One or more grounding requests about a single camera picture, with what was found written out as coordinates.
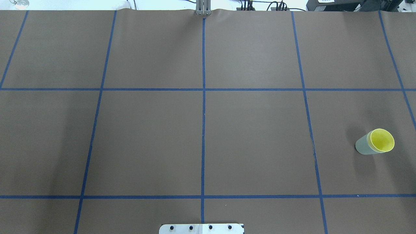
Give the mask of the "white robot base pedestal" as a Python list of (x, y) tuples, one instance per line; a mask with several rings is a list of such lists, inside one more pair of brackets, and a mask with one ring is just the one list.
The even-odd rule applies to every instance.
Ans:
[(244, 234), (243, 224), (166, 224), (161, 225), (159, 234)]

